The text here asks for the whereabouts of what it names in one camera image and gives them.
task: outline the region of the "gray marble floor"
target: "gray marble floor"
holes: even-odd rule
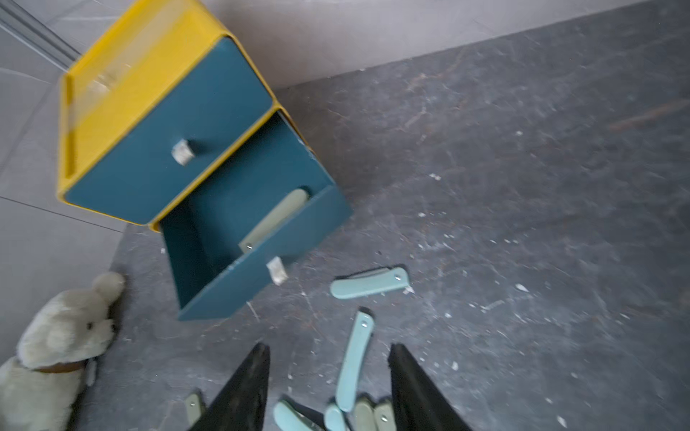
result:
[[[75,429],[183,430],[182,400],[259,340],[269,409],[323,410],[360,306],[375,398],[402,342],[477,431],[686,429],[688,22],[642,3],[280,92],[355,214],[253,309],[184,323],[161,238],[129,227],[121,332]],[[397,264],[414,293],[328,293]]]

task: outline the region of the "light blue knife handle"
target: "light blue knife handle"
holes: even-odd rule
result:
[[[285,400],[278,402],[273,408],[273,419],[282,431],[324,431],[303,414],[298,413]]]
[[[334,280],[331,283],[331,294],[338,299],[352,299],[402,289],[410,285],[407,271],[402,268],[392,268],[385,272],[372,272],[372,275]]]
[[[347,350],[345,350],[345,358],[340,367],[338,387],[335,390],[335,402],[344,412],[351,411],[355,406],[359,369],[362,368],[366,345],[369,343],[369,337],[373,330],[374,318],[367,313],[357,312],[350,341],[348,341]]]
[[[324,423],[328,431],[349,431],[345,424],[343,412],[334,403],[328,404],[324,413]]]

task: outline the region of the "brown collar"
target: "brown collar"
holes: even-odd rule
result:
[[[56,363],[50,367],[36,368],[34,371],[45,372],[48,374],[61,374],[63,372],[72,372],[83,370],[86,367],[86,361]]]

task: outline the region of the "drawer knob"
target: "drawer knob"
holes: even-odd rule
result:
[[[182,166],[186,166],[191,159],[194,159],[194,152],[189,148],[189,142],[186,139],[181,139],[180,142],[176,143],[172,147],[172,157],[177,163]]]

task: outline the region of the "floor tile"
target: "floor tile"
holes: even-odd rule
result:
[[[0,172],[0,197],[122,231],[125,222],[69,206],[55,197],[59,87],[50,90]]]
[[[85,52],[120,17],[126,8],[112,1],[97,3],[90,1],[70,13],[54,19],[48,27],[77,51]]]
[[[59,71],[0,30],[0,167]]]
[[[47,23],[84,1],[92,0],[14,0],[34,18]]]
[[[10,33],[0,29],[0,73],[24,77],[29,82],[54,83],[60,70]]]
[[[34,313],[62,290],[88,288],[108,270],[121,234],[0,199],[0,354],[6,358]]]

